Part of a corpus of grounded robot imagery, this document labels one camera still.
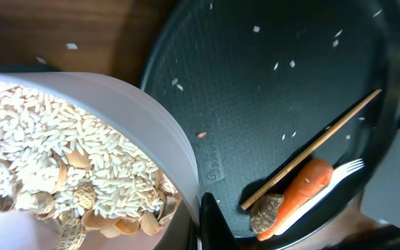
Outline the pink bowl with food scraps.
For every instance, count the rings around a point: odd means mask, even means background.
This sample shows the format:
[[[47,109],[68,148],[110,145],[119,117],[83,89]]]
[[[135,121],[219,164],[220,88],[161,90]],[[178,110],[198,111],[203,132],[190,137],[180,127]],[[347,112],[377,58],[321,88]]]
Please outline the pink bowl with food scraps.
[[[0,73],[0,249],[196,249],[191,144],[155,99],[92,73]]]

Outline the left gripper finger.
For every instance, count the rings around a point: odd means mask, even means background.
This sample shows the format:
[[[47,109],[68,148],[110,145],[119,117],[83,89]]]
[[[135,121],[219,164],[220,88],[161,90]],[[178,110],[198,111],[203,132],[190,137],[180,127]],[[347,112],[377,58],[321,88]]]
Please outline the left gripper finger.
[[[209,192],[202,196],[199,221],[203,250],[240,250],[216,199]]]

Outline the orange carrot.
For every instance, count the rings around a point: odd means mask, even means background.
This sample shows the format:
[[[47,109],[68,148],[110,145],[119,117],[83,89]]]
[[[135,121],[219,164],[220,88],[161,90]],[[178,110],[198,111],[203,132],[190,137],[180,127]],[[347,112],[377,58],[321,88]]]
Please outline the orange carrot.
[[[332,175],[333,167],[329,163],[320,159],[310,160],[284,191],[284,201],[279,206],[274,225],[259,233],[257,239],[270,239],[304,203],[330,183]]]

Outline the white plastic fork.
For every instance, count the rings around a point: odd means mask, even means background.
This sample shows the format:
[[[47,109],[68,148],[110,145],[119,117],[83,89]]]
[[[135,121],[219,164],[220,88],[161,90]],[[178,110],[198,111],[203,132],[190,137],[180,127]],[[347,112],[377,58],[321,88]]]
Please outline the white plastic fork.
[[[282,235],[286,230],[289,229],[295,222],[297,222],[302,216],[304,216],[309,210],[314,208],[322,199],[324,199],[342,180],[350,176],[354,172],[362,169],[365,166],[362,158],[352,160],[351,162],[345,163],[337,167],[334,172],[330,183],[320,190],[314,197],[307,200],[303,205],[299,206],[298,209],[289,216],[285,222],[283,222],[279,229],[274,235]]]

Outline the wooden chopstick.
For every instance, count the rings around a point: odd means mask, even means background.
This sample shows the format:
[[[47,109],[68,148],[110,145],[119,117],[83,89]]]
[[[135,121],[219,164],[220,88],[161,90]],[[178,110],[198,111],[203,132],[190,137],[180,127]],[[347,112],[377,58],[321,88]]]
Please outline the wooden chopstick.
[[[326,131],[319,136],[312,144],[306,147],[297,157],[295,157],[291,162],[289,162],[281,171],[270,178],[262,187],[260,187],[256,192],[254,192],[247,200],[245,200],[241,205],[241,209],[246,210],[251,205],[253,205],[264,193],[266,193],[270,188],[274,187],[283,177],[289,174],[299,163],[301,163],[305,158],[307,158],[313,151],[320,147],[327,139],[329,139],[333,134],[335,134],[339,129],[341,129],[351,118],[357,115],[367,104],[374,100],[380,93],[382,89],[374,90],[371,94],[365,97],[359,104],[352,108],[346,115],[339,119],[334,125],[330,126]]]

